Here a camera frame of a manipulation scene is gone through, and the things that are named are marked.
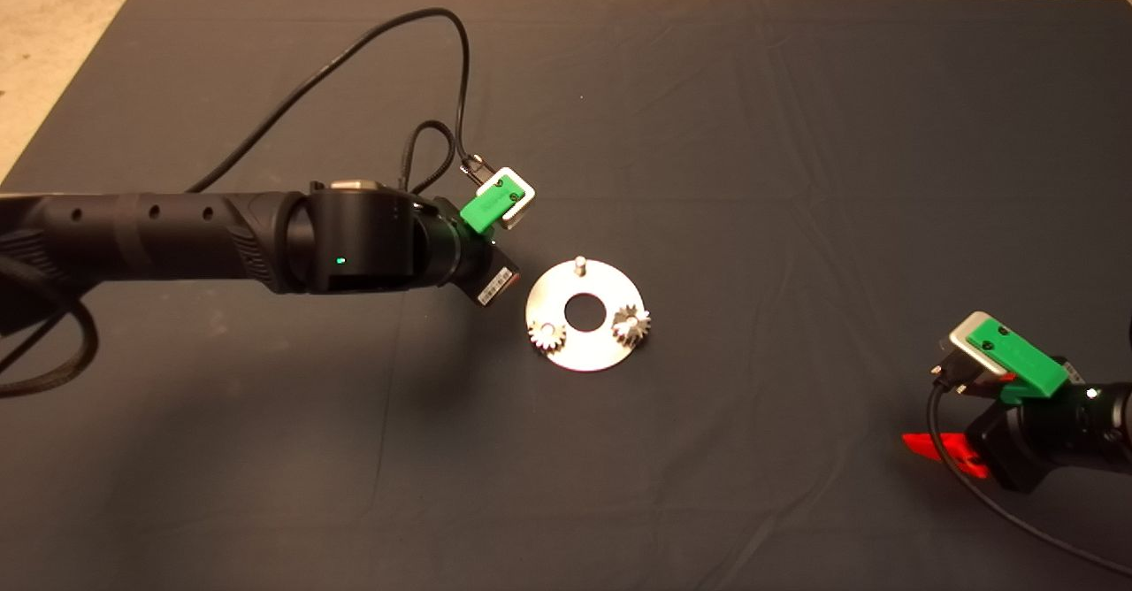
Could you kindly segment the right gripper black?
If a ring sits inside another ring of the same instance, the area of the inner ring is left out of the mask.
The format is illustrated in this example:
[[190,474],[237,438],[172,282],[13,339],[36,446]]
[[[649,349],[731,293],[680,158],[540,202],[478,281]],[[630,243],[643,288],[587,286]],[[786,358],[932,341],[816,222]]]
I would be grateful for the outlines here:
[[[984,372],[961,382],[960,394],[1000,397],[1017,382],[1017,372]],[[902,434],[906,449],[943,462],[927,432]],[[1083,469],[1114,471],[1114,388],[1064,386],[1050,399],[1024,399],[1018,405],[994,403],[966,435],[940,434],[940,442],[958,469],[979,480],[990,477],[1003,489],[1029,494],[1052,471]]]

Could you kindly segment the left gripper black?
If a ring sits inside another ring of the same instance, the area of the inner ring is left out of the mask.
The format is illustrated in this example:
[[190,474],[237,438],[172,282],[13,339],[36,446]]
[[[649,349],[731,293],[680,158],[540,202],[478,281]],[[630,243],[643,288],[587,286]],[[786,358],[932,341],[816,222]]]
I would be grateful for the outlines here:
[[441,276],[435,285],[457,288],[477,306],[496,303],[521,280],[518,265],[492,237],[475,232],[455,204],[445,197],[435,197],[434,203],[447,229],[440,237]]

